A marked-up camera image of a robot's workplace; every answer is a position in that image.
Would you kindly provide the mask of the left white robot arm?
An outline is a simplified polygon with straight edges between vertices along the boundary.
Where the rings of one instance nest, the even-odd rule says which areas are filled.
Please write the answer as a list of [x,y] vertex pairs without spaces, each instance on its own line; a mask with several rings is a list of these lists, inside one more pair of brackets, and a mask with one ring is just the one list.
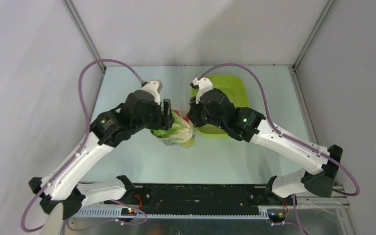
[[98,183],[81,183],[82,177],[102,157],[143,129],[169,130],[174,123],[171,102],[156,102],[147,91],[136,90],[124,103],[100,113],[90,124],[82,143],[48,176],[33,177],[31,190],[40,197],[44,213],[51,214],[61,204],[62,219],[75,215],[83,207],[110,200],[133,202],[135,186],[125,175]]

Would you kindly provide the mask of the clear pink zip bag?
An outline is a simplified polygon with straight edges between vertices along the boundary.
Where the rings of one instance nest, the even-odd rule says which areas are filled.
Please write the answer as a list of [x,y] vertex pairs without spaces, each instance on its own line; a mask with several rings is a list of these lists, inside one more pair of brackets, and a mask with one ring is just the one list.
[[150,130],[150,133],[166,146],[179,145],[184,148],[194,144],[195,130],[183,110],[172,110],[174,123],[169,130]]

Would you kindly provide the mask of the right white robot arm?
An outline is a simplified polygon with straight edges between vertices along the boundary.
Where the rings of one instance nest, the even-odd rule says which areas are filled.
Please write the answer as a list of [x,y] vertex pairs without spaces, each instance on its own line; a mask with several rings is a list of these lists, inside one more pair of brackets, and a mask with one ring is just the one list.
[[264,114],[249,107],[235,107],[219,89],[211,89],[199,98],[191,97],[187,117],[195,127],[215,126],[237,141],[269,148],[294,161],[302,169],[284,176],[273,176],[267,183],[265,198],[272,205],[302,192],[331,197],[343,149],[292,141],[289,132],[277,133]]

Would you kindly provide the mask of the green lettuce head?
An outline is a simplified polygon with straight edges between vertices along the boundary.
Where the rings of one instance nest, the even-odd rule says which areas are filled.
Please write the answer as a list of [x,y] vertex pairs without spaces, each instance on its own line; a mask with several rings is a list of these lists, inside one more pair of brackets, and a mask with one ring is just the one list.
[[174,123],[170,130],[150,130],[150,133],[157,138],[164,139],[174,136],[189,136],[193,135],[193,127],[190,123],[185,122],[179,117],[174,109],[172,110],[172,116],[174,117]]

